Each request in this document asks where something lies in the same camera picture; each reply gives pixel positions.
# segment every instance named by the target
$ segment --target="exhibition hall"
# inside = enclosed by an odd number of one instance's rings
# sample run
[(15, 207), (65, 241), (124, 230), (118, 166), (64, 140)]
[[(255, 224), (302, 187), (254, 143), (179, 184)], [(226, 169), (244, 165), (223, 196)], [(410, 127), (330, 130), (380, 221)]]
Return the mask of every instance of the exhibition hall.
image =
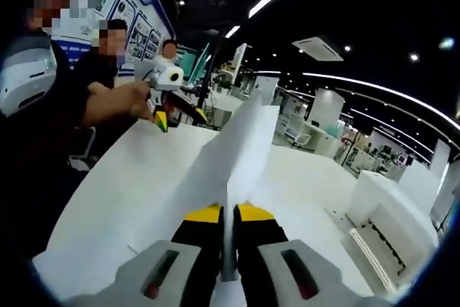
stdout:
[(1, 48), (6, 290), (455, 304), (457, 3), (27, 0)]

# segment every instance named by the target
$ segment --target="gray gripper housing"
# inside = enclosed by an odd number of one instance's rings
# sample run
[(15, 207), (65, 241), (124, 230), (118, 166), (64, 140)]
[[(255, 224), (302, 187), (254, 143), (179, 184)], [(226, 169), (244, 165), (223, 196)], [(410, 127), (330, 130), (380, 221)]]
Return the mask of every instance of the gray gripper housing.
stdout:
[[(72, 307), (180, 307), (187, 279), (200, 251), (200, 247), (196, 246), (162, 240), (155, 242), (135, 258), (124, 263), (118, 269), (112, 285), (95, 295), (72, 298), (66, 301), (65, 305)], [(144, 293), (148, 285), (151, 282), (158, 282), (159, 278), (162, 282), (158, 283), (160, 287), (155, 298), (147, 297)]]
[[(300, 240), (266, 244), (259, 246), (259, 251), (272, 278), (279, 307), (392, 306), (386, 300), (363, 298), (348, 289), (342, 283), (340, 269)], [(316, 294), (305, 299), (300, 285)]]

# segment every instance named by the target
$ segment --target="air conditioning unit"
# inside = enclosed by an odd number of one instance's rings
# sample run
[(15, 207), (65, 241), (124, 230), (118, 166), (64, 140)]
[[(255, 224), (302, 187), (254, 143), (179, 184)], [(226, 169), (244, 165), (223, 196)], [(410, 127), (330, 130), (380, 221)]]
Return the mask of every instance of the air conditioning unit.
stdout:
[(319, 37), (293, 42), (299, 50), (317, 61), (344, 61), (344, 59)]

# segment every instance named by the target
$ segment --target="black ceiling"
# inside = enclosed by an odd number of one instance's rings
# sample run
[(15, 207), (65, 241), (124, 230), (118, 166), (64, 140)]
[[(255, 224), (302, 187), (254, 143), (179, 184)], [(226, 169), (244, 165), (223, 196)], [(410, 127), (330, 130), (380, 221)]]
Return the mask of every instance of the black ceiling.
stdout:
[[(179, 0), (162, 0), (162, 3), (177, 27), (180, 7), (176, 1)], [(274, 0), (251, 19), (238, 23), (241, 29), (225, 41), (217, 62), (232, 59), (236, 47), (246, 42), (252, 48), (245, 55), (244, 69), (281, 71), (280, 84), (301, 92), (325, 85), (335, 90), (356, 89), (409, 110), (460, 145), (459, 132), (424, 107), (377, 89), (301, 74), (331, 74), (374, 83), (413, 96), (454, 118), (460, 91), (459, 47), (445, 51), (438, 44), (444, 37), (459, 37), (458, 3), (458, 0)], [(323, 38), (344, 61), (320, 63), (291, 45), (293, 41), (314, 36)], [(351, 46), (351, 52), (344, 52), (345, 45)], [(409, 59), (413, 52), (420, 56), (416, 63)], [(396, 127), (404, 127), (411, 135), (420, 133), (421, 142), (426, 141), (427, 146), (434, 148), (437, 132), (421, 125), (416, 118), (393, 108), (389, 110), (390, 107), (368, 98), (352, 98), (348, 93), (344, 96), (346, 105), (353, 104), (361, 110), (368, 108), (369, 115), (385, 122), (396, 118)]]

